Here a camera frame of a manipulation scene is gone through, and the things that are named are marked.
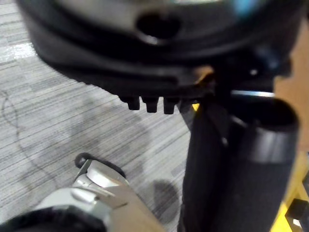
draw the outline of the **wooden surface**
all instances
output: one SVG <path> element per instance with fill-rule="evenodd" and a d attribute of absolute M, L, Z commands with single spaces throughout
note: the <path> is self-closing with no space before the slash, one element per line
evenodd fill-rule
<path fill-rule="evenodd" d="M 303 23 L 293 54 L 293 76 L 276 81 L 276 96 L 295 108 L 301 122 L 299 149 L 309 151 L 309 30 Z"/>

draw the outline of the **striped carpet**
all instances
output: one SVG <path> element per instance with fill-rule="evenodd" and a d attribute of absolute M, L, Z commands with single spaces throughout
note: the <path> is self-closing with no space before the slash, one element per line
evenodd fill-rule
<path fill-rule="evenodd" d="M 89 152 L 122 167 L 134 190 L 176 231 L 190 132 L 176 110 L 129 111 L 116 96 L 70 80 L 38 59 L 16 5 L 0 0 L 0 222 L 77 173 Z"/>

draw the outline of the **hole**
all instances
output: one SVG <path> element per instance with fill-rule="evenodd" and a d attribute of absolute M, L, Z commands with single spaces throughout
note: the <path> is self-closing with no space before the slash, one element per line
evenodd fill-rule
<path fill-rule="evenodd" d="M 136 27 L 144 36 L 151 36 L 157 40 L 168 40 L 176 36 L 181 24 L 177 18 L 171 15 L 152 13 L 141 16 L 137 20 Z"/>

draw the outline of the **yellow object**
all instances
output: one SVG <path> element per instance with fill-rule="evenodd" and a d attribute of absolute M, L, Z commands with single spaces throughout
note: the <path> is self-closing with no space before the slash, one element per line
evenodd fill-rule
<path fill-rule="evenodd" d="M 308 172 L 308 157 L 305 152 L 300 152 L 296 157 L 296 162 L 292 171 L 289 187 L 284 201 L 279 209 L 277 219 L 271 229 L 271 232 L 292 232 L 285 214 L 290 207 L 293 199 L 308 201 L 308 195 L 303 185 L 303 179 Z"/>

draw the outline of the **black plastic part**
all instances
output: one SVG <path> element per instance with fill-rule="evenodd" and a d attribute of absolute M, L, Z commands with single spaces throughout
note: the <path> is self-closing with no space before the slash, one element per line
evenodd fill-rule
<path fill-rule="evenodd" d="M 158 108 L 159 98 L 142 97 L 143 102 L 146 104 L 148 113 L 156 113 Z"/>
<path fill-rule="evenodd" d="M 63 206 L 30 211 L 0 225 L 1 232 L 106 232 L 103 222 L 84 211 Z"/>
<path fill-rule="evenodd" d="M 139 97 L 119 97 L 121 101 L 127 103 L 129 110 L 140 109 L 140 98 Z"/>
<path fill-rule="evenodd" d="M 260 101 L 265 108 L 259 106 L 259 114 L 241 104 L 237 101 L 243 111 L 231 107 L 232 116 L 221 117 L 211 117 L 214 112 L 204 104 L 199 107 L 183 181 L 186 232 L 268 232 L 273 224 L 295 158 L 298 120 L 279 100 Z M 225 134 L 217 125 L 227 121 Z M 269 133 L 270 141 L 263 137 Z"/>
<path fill-rule="evenodd" d="M 100 163 L 103 163 L 104 165 L 114 169 L 116 172 L 118 172 L 120 175 L 122 175 L 124 178 L 126 178 L 125 172 L 121 168 L 119 168 L 117 165 L 115 165 L 115 164 L 113 164 L 113 163 L 111 163 L 109 161 L 106 161 L 104 159 L 103 160 L 102 159 L 98 159 L 98 158 L 94 157 L 93 155 L 90 155 L 89 153 L 86 153 L 86 152 L 85 153 L 81 153 L 81 154 L 76 156 L 75 161 L 74 161 L 75 162 L 75 166 L 77 168 L 81 168 L 85 164 L 85 162 L 87 160 L 90 160 L 90 159 L 91 160 L 96 160 L 96 161 L 98 161 Z"/>
<path fill-rule="evenodd" d="M 179 102 L 179 98 L 164 98 L 164 113 L 172 115 L 174 113 L 175 105 Z"/>
<path fill-rule="evenodd" d="M 196 69 L 204 65 L 214 69 L 220 85 L 239 89 L 238 85 L 253 78 L 256 81 L 247 82 L 246 87 L 257 89 L 263 80 L 272 89 L 278 67 L 294 46 L 304 13 L 302 0 L 270 0 L 256 14 L 224 30 L 152 46 L 98 29 L 53 1 L 18 0 L 17 4 L 34 48 L 47 64 L 77 81 L 133 98 L 202 98 L 209 86 L 197 84 Z M 185 20 L 195 22 L 196 18 Z M 175 25 L 174 19 L 168 21 Z M 258 75 L 252 77 L 252 69 Z M 127 103 L 130 109 L 139 109 L 136 100 Z"/>
<path fill-rule="evenodd" d="M 309 202 L 294 199 L 285 217 L 292 231 L 309 232 Z M 298 221 L 301 227 L 295 225 L 294 220 Z"/>

